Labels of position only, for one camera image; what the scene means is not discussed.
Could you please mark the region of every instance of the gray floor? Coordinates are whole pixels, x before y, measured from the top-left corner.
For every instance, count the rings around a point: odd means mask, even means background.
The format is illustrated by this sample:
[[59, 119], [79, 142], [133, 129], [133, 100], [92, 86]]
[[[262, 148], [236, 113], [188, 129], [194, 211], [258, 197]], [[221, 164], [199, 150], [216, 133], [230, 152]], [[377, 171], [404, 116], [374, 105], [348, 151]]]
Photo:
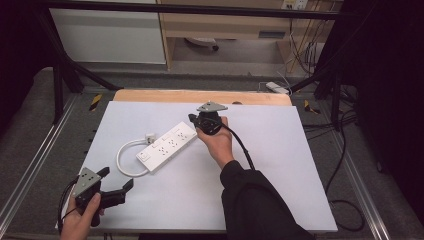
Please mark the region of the gray floor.
[[[266, 91], [261, 82], [282, 81], [277, 73], [283, 69], [282, 60], [275, 55], [274, 44], [239, 40], [223, 40], [219, 43], [218, 53], [207, 48], [191, 46], [185, 41], [179, 40], [174, 68], [168, 72], [155, 70], [144, 75], [105, 72], [99, 74], [110, 82], [132, 88], [236, 91], [258, 91], [259, 89]], [[297, 81], [299, 78], [289, 79], [290, 84]], [[87, 80], [85, 82], [87, 85], [93, 85]], [[326, 123], [322, 114], [304, 111], [304, 100], [309, 100], [314, 107], [318, 106], [310, 94], [313, 89], [314, 86], [311, 85], [303, 89], [301, 93], [295, 93], [292, 96], [292, 102], [298, 107], [303, 124]], [[85, 152], [89, 150], [90, 139], [93, 139], [95, 135], [93, 130], [100, 123], [106, 104], [113, 98], [113, 95], [113, 92], [104, 93], [94, 112], [88, 111], [88, 108], [95, 93], [84, 93], [78, 96], [78, 101], [68, 122], [11, 222], [7, 230], [8, 236], [17, 233], [42, 234], [43, 236], [39, 239], [47, 239], [47, 235], [56, 234], [54, 225], [60, 194], [64, 186], [78, 173], [84, 161]], [[46, 71], [38, 74], [34, 87], [23, 107], [13, 118], [9, 130], [0, 136], [0, 167], [3, 170], [0, 181], [7, 183], [2, 184], [0, 191], [1, 206], [6, 204], [18, 184], [20, 176], [24, 174], [26, 167], [30, 164], [32, 157], [47, 135], [52, 120], [52, 76], [50, 72]], [[317, 134], [319, 132], [310, 133], [307, 134], [307, 137]], [[353, 124], [347, 126], [346, 137], [348, 150], [392, 239], [424, 239], [422, 225], [406, 203], [392, 177], [380, 174], [376, 170], [372, 153], [360, 126]], [[309, 144], [318, 173], [325, 185], [340, 155], [335, 147], [334, 138], [331, 134], [325, 134], [310, 140]], [[329, 199], [345, 199], [358, 204], [343, 167], [330, 188]], [[358, 224], [358, 216], [351, 208], [339, 205], [336, 206], [333, 213], [340, 223], [349, 226]], [[373, 239], [373, 234], [366, 226], [359, 232], [340, 230], [337, 233], [328, 233], [318, 237], [323, 239]], [[37, 237], [31, 235], [30, 238], [36, 239]]]

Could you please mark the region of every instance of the human hand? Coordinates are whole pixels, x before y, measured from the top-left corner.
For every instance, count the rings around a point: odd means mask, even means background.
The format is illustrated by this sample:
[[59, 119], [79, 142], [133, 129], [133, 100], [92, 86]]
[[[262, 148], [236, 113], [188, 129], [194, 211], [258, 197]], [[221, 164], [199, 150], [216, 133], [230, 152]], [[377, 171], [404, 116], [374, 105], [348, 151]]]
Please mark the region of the human hand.
[[[228, 126], [227, 117], [221, 117], [221, 120], [223, 124]], [[219, 132], [212, 136], [205, 134], [199, 128], [196, 128], [196, 131], [197, 136], [206, 144], [209, 153], [221, 169], [223, 169], [228, 162], [234, 160], [232, 135], [227, 129], [221, 127]]]
[[65, 218], [63, 225], [61, 240], [72, 239], [87, 239], [88, 233], [90, 232], [91, 220], [100, 205], [101, 196], [100, 193], [94, 194], [88, 203], [83, 214], [79, 212], [79, 209], [74, 210], [77, 207], [74, 197], [69, 198], [68, 209], [66, 212], [70, 212]]

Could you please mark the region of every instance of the white cable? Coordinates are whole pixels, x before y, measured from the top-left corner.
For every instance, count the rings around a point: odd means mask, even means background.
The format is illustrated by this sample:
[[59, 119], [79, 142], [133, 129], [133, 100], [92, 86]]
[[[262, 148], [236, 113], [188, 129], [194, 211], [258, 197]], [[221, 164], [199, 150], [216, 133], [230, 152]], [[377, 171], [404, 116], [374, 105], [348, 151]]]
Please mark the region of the white cable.
[[127, 142], [124, 145], [122, 145], [122, 147], [118, 150], [118, 153], [116, 154], [116, 166], [118, 167], [119, 171], [122, 174], [124, 174], [124, 175], [126, 175], [128, 177], [136, 178], [136, 177], [144, 176], [147, 173], [149, 173], [149, 170], [146, 169], [142, 173], [133, 174], [133, 173], [128, 173], [128, 172], [124, 171], [124, 169], [122, 169], [122, 167], [121, 167], [121, 163], [120, 163], [121, 152], [124, 149], [128, 148], [130, 145], [148, 145], [148, 143], [147, 143], [146, 139], [139, 139], [139, 140], [134, 140], [134, 141]]

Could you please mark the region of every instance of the electrical outlet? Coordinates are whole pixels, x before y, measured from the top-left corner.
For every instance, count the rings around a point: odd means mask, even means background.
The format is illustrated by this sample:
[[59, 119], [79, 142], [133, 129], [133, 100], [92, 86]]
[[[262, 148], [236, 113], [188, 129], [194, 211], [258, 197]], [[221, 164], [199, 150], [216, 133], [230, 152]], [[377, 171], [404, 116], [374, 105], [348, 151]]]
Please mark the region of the electrical outlet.
[[283, 5], [281, 6], [281, 9], [294, 9], [294, 6], [296, 5], [296, 0], [284, 0]]
[[294, 10], [305, 10], [308, 0], [296, 0]]
[[181, 122], [139, 152], [136, 157], [150, 172], [154, 172], [187, 147], [196, 137], [196, 131]]

